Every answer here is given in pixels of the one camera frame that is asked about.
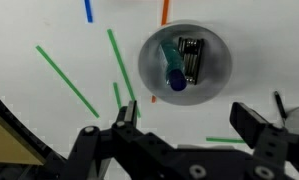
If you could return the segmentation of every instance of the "green stick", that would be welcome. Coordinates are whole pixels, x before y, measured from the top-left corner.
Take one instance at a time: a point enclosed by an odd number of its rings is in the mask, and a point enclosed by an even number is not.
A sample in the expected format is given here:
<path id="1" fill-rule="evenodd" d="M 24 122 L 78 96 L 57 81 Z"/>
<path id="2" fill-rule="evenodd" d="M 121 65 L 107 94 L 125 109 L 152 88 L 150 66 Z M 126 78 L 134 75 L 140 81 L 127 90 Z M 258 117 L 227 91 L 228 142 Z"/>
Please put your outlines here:
<path id="1" fill-rule="evenodd" d="M 210 142 L 223 142 L 223 143 L 242 143 L 245 141 L 242 139 L 228 139 L 228 138 L 217 138 L 217 137 L 206 137 L 206 141 Z"/>
<path id="2" fill-rule="evenodd" d="M 118 84 L 116 82 L 113 83 L 113 89 L 115 90 L 118 109 L 120 109 L 121 108 L 120 94 L 119 94 Z"/>
<path id="3" fill-rule="evenodd" d="M 53 67 L 54 70 L 59 74 L 59 76 L 68 84 L 68 86 L 76 93 L 76 95 L 80 98 L 80 100 L 87 106 L 87 108 L 91 111 L 96 118 L 99 118 L 99 114 L 95 111 L 95 109 L 91 106 L 91 104 L 86 100 L 86 98 L 79 92 L 79 90 L 70 82 L 67 76 L 59 69 L 59 67 L 52 61 L 52 59 L 48 56 L 48 54 L 40 47 L 37 46 L 36 49 L 40 52 L 40 54 L 48 61 L 48 63 Z"/>
<path id="4" fill-rule="evenodd" d="M 126 68 L 125 68 L 125 66 L 123 64 L 123 61 L 122 61 L 122 58 L 121 58 L 121 55 L 120 55 L 120 52 L 119 52 L 119 49 L 118 49 L 115 37 L 114 37 L 111 29 L 108 29 L 107 32 L 108 32 L 109 39 L 110 39 L 110 42 L 112 44 L 113 50 L 114 50 L 114 52 L 116 54 L 116 57 L 117 57 L 117 60 L 118 60 L 118 64 L 120 66 L 123 78 L 125 79 L 125 82 L 126 82 L 129 94 L 130 94 L 130 98 L 131 98 L 131 100 L 135 101 L 136 98 L 135 98 L 135 95 L 134 95 L 133 90 L 131 88 L 131 84 L 130 84 L 130 81 L 129 81 L 129 78 L 128 78 L 128 75 L 127 75 L 127 71 L 126 71 Z M 137 115 L 138 115 L 139 118 L 141 117 L 139 108 L 137 108 Z"/>

